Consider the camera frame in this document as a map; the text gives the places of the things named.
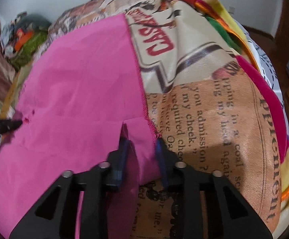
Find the pile of clothes and bags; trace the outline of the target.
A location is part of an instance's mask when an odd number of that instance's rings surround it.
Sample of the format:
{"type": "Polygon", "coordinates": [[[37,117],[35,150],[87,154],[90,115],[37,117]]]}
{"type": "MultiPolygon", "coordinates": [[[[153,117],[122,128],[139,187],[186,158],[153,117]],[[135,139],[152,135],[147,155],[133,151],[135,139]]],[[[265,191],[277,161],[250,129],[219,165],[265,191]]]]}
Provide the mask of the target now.
{"type": "Polygon", "coordinates": [[[1,31],[0,43],[5,59],[19,71],[45,42],[51,22],[39,14],[19,13],[1,31]]]}

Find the white wall socket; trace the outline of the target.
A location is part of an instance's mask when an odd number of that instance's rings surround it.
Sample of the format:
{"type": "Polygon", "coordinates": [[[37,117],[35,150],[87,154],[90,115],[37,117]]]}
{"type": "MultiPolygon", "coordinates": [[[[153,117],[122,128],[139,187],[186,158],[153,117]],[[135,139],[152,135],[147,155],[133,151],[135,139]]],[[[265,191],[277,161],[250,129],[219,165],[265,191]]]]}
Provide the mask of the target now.
{"type": "Polygon", "coordinates": [[[234,7],[228,7],[228,12],[232,15],[235,14],[235,8],[234,7]]]}

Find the newspaper print bedspread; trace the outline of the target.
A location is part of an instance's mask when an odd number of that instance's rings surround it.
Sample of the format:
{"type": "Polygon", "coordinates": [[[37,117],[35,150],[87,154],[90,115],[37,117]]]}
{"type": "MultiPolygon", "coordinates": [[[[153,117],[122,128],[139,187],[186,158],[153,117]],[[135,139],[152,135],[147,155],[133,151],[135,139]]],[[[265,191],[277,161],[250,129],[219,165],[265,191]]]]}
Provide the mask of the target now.
{"type": "Polygon", "coordinates": [[[240,27],[226,27],[207,0],[91,0],[50,27],[36,57],[61,36],[123,14],[148,116],[167,146],[198,170],[218,169],[271,232],[282,212],[286,128],[280,101],[240,27]]]}

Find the pink pants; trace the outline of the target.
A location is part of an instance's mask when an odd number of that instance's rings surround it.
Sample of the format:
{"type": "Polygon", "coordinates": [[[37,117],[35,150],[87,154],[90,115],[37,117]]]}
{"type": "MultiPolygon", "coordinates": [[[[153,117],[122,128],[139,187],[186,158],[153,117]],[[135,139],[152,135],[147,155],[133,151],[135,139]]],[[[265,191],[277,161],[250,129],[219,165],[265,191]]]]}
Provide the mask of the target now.
{"type": "Polygon", "coordinates": [[[22,126],[0,146],[0,234],[8,237],[63,171],[89,170],[125,135],[134,147],[109,204],[108,235],[129,238],[138,187],[159,177],[144,97],[123,15],[57,38],[25,81],[15,112],[22,126]]]}

